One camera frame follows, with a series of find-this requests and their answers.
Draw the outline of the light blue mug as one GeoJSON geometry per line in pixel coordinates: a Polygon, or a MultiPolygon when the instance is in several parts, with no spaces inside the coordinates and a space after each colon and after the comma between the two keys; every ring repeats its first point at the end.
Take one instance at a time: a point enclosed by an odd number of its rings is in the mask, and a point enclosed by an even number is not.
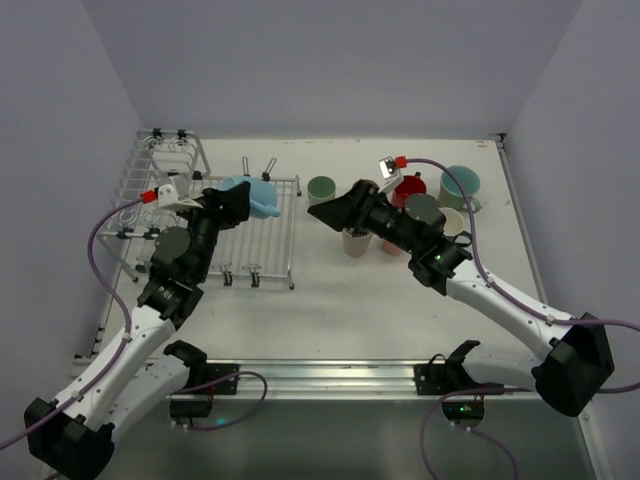
{"type": "Polygon", "coordinates": [[[278,206],[278,193],[276,188],[269,182],[251,176],[231,176],[218,182],[217,189],[220,191],[230,190],[241,183],[248,183],[250,217],[264,220],[267,218],[278,218],[281,210],[278,206]]]}

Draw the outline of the light green tumbler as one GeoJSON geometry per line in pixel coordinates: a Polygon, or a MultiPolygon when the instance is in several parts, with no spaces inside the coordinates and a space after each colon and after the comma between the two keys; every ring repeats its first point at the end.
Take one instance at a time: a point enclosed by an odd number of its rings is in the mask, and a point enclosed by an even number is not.
{"type": "Polygon", "coordinates": [[[307,184],[307,197],[310,210],[313,206],[333,200],[336,196],[335,181],[328,176],[316,176],[307,184]]]}

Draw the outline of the beige tumbler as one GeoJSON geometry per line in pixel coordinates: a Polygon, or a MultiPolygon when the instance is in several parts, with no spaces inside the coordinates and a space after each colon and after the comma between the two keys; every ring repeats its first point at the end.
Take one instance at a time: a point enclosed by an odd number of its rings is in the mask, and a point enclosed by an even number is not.
{"type": "Polygon", "coordinates": [[[352,258],[362,257],[370,244],[373,233],[369,230],[344,229],[342,245],[344,253],[352,258]]]}

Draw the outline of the pink cup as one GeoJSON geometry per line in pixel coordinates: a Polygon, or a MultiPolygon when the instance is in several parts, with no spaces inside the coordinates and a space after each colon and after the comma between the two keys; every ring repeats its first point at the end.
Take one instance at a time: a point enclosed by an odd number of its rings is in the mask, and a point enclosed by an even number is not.
{"type": "Polygon", "coordinates": [[[384,240],[382,243],[383,251],[391,256],[398,256],[402,253],[402,250],[391,242],[384,240]]]}

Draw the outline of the red mug black handle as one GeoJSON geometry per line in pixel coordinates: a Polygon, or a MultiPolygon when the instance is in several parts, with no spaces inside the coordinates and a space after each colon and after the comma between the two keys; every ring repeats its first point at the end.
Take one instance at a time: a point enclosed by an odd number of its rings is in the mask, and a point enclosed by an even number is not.
{"type": "Polygon", "coordinates": [[[391,196],[391,204],[395,208],[403,208],[410,196],[426,193],[427,186],[422,180],[422,175],[420,172],[416,172],[414,175],[404,176],[403,180],[394,188],[391,196]]]}

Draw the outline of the pale green mug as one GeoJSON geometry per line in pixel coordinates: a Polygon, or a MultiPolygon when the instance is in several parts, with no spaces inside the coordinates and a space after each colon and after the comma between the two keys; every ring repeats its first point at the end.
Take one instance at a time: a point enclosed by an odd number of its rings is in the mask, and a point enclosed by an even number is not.
{"type": "Polygon", "coordinates": [[[458,211],[478,212],[482,208],[477,195],[481,179],[471,168],[454,165],[440,176],[437,201],[441,207],[458,211]]]}

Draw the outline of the dark green mug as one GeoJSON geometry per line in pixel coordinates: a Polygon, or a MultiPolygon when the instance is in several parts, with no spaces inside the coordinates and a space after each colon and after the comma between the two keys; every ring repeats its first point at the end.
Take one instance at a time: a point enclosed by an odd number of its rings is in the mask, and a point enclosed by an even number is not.
{"type": "Polygon", "coordinates": [[[473,235],[469,231],[461,231],[453,236],[451,240],[462,248],[468,248],[473,244],[473,235]]]}

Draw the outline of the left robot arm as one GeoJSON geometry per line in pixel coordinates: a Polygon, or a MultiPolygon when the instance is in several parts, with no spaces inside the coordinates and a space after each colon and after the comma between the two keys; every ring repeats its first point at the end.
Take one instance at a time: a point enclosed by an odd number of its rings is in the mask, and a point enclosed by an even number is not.
{"type": "Polygon", "coordinates": [[[248,182],[227,189],[206,188],[180,197],[166,183],[122,204],[129,209],[156,202],[185,219],[162,230],[155,241],[149,280],[124,325],[84,372],[53,400],[37,398],[24,413],[30,453],[69,479],[94,479],[115,451],[116,424],[107,416],[133,385],[148,356],[187,320],[203,296],[220,232],[250,217],[248,182]]]}

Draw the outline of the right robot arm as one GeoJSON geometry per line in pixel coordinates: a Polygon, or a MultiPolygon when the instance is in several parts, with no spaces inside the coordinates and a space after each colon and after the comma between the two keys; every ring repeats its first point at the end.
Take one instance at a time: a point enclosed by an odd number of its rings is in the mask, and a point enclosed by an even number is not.
{"type": "Polygon", "coordinates": [[[483,314],[528,348],[526,355],[499,354],[464,342],[435,368],[447,392],[519,387],[576,417],[613,374],[603,326],[545,306],[482,270],[476,255],[445,236],[445,217],[431,196],[413,194],[396,208],[371,182],[359,180],[308,212],[335,231],[370,232],[407,252],[421,285],[483,314]]]}

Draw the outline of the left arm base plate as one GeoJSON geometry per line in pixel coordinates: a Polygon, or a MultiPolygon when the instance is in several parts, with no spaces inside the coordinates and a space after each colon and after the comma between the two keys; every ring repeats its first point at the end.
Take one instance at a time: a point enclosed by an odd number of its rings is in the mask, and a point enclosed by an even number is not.
{"type": "Polygon", "coordinates": [[[184,389],[196,395],[235,395],[237,378],[220,381],[220,378],[237,373],[240,365],[237,363],[201,363],[190,370],[189,378],[184,389]]]}

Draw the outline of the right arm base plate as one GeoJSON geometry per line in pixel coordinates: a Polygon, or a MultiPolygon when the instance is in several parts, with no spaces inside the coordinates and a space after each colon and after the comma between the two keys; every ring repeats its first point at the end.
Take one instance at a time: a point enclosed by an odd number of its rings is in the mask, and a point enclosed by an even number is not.
{"type": "Polygon", "coordinates": [[[413,380],[419,396],[442,396],[456,391],[504,387],[500,383],[477,382],[462,366],[448,366],[446,363],[414,365],[413,380]]]}

